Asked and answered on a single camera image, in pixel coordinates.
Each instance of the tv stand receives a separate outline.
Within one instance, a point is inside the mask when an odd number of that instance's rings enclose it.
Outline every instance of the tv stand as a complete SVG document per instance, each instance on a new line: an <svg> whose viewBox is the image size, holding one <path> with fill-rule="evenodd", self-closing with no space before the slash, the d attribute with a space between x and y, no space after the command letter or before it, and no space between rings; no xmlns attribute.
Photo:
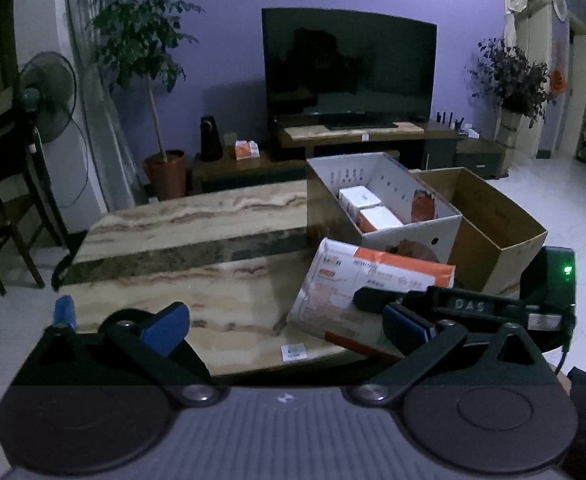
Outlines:
<svg viewBox="0 0 586 480"><path fill-rule="evenodd" d="M434 170L455 165L455 130L435 121L393 123L392 128L329 130L321 118L279 116L272 122L278 159L311 158L399 151L399 161L409 170Z"/></svg>

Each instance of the barcode sticker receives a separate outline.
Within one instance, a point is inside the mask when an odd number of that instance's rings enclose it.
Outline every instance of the barcode sticker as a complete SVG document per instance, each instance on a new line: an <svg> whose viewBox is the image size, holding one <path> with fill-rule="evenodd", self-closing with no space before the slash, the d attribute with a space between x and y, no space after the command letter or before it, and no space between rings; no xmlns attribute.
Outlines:
<svg viewBox="0 0 586 480"><path fill-rule="evenodd" d="M291 361L300 361L306 359L306 348L304 343L297 343L295 345L282 345L282 359L285 363Z"/></svg>
<svg viewBox="0 0 586 480"><path fill-rule="evenodd" d="M559 314L528 314L528 330L559 332L562 316Z"/></svg>

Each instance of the wooden chair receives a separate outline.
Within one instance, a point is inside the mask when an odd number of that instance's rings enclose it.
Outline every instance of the wooden chair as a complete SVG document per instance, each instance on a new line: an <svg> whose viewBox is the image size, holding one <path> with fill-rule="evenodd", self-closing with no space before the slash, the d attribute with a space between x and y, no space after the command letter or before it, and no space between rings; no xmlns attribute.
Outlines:
<svg viewBox="0 0 586 480"><path fill-rule="evenodd" d="M16 120L12 110L0 115L0 183L9 177L22 174L28 188L28 194L12 198L6 202L0 197L0 250L12 238L18 252L24 259L28 270L33 275L39 288L44 288L44 280L39 274L28 250L35 243L38 235L44 228L50 233L57 245L61 245L60 237L55 232L53 224L46 215L44 203L33 183L26 163L26 135L21 123ZM31 206L35 206L42 220L31 240L25 243L18 230L20 221L24 218ZM6 288L0 279L0 293L6 294Z"/></svg>

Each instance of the potted plant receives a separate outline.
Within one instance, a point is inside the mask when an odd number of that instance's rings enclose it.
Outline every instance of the potted plant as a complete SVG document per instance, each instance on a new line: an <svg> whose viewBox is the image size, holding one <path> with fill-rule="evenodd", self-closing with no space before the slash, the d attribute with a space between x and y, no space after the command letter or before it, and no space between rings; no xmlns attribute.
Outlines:
<svg viewBox="0 0 586 480"><path fill-rule="evenodd" d="M553 94L547 90L550 74L546 63L530 62L524 51L518 46L506 46L503 39L481 41L477 46L479 62L468 72L482 89L473 97L492 94L500 100L502 121L495 141L506 150L501 171L506 174L522 117L530 118L532 128L539 117L546 118L545 104L554 103Z"/></svg>
<svg viewBox="0 0 586 480"><path fill-rule="evenodd" d="M142 164L158 200L186 195L186 161L181 150L166 150L155 106L153 83L171 92L184 69L170 55L180 41L197 42L182 29L182 12L202 8L184 0L96 0L99 12L90 24L102 77L110 90L125 88L134 76L145 79L159 152Z"/></svg>

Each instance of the blue gripper pad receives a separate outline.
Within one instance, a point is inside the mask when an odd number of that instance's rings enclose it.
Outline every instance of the blue gripper pad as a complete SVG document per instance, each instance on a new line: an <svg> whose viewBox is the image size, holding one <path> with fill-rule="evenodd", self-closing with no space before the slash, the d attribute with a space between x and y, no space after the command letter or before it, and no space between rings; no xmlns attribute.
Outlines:
<svg viewBox="0 0 586 480"><path fill-rule="evenodd" d="M385 306L382 311L382 328L386 338L404 355L429 342L434 336L428 326L409 319L391 305Z"/></svg>
<svg viewBox="0 0 586 480"><path fill-rule="evenodd" d="M66 323L73 330L77 330L77 318L75 317L75 304L73 298L68 295L61 296L55 301L53 311L53 324Z"/></svg>
<svg viewBox="0 0 586 480"><path fill-rule="evenodd" d="M141 323L139 337L145 345L162 357L167 357L184 340L189 325L188 307L176 301Z"/></svg>

